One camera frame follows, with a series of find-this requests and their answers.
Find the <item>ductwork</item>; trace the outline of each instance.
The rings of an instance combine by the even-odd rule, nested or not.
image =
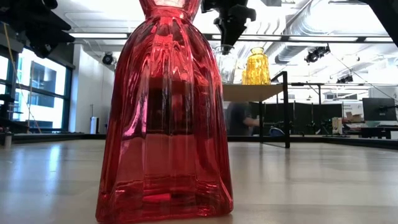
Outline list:
[[[330,4],[329,0],[313,0],[297,16],[284,35],[387,35],[369,6]],[[275,63],[287,64],[308,46],[273,43],[266,54]]]

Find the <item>wall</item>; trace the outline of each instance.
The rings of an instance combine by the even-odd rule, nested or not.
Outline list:
[[[111,109],[114,72],[88,55],[76,44],[73,56],[69,131],[90,133],[91,106],[99,117],[99,132],[105,133]]]

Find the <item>cable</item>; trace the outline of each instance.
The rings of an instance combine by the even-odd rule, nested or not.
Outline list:
[[[6,25],[5,23],[3,23],[3,27],[4,27],[4,32],[5,32],[6,39],[7,39],[8,52],[9,52],[9,54],[10,54],[10,59],[11,59],[11,63],[12,63],[12,69],[14,70],[14,72],[12,73],[12,81],[15,80],[14,77],[17,78],[17,84],[19,85],[19,89],[21,90],[22,98],[25,98],[25,96],[24,96],[24,94],[23,94],[23,89],[22,89],[21,84],[20,84],[20,81],[19,81],[19,79],[18,79],[17,69],[16,69],[15,61],[14,61],[14,56],[12,56],[12,50],[11,50],[10,38],[9,38],[9,36],[8,36],[7,25]],[[39,133],[42,134],[42,130],[40,129],[39,124],[37,124],[37,121],[36,121],[35,117],[33,116],[33,114],[30,112],[30,110],[29,110],[29,114],[32,115],[32,118],[33,118],[33,120],[34,120],[34,122],[35,122],[35,125],[37,126],[37,129],[39,130]]]
[[[369,85],[371,85],[373,88],[379,90],[383,95],[386,95],[388,98],[393,99],[396,103],[398,103],[398,100],[394,99],[393,97],[391,97],[390,95],[388,95],[387,93],[384,93],[383,91],[381,91],[378,87],[376,87],[375,85],[373,85],[372,83],[369,83],[368,81],[366,81],[364,78],[362,78],[360,75],[358,75],[354,70],[350,69],[349,66],[347,66],[346,64],[344,64],[343,61],[341,61],[338,57],[336,57],[333,53],[330,52],[330,54],[337,60],[339,61],[342,65],[344,65],[349,71],[353,72],[356,76],[358,76],[360,79],[364,80],[366,83],[368,83]]]

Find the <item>ceiling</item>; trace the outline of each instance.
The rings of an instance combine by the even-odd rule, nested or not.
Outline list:
[[[248,22],[245,34],[293,35],[386,35],[386,31],[369,6],[332,5],[329,0],[283,0],[282,7],[267,7],[261,0],[249,0],[248,7],[257,11],[257,20]],[[138,0],[61,0],[55,13],[67,21],[72,32],[133,32],[145,17]],[[193,24],[204,34],[219,34],[213,25],[217,12],[198,13]],[[100,59],[105,52],[118,56],[125,40],[78,40],[94,58]],[[215,48],[220,43],[211,41]],[[292,45],[297,51],[288,63],[278,64],[275,56]],[[317,44],[283,44],[272,42],[237,42],[235,51],[239,65],[244,65],[253,47],[264,47],[270,61],[270,71],[275,75],[288,71],[291,82],[335,83],[349,69],[368,73],[369,68],[381,61],[398,57],[394,44],[330,44],[333,55],[308,65],[303,59],[308,49]]]

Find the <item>table surface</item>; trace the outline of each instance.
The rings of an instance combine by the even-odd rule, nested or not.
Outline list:
[[[225,101],[259,102],[283,91],[282,85],[223,85]]]
[[[0,223],[91,224],[104,141],[0,149]],[[398,220],[398,152],[230,143],[234,210],[170,223],[375,224]]]

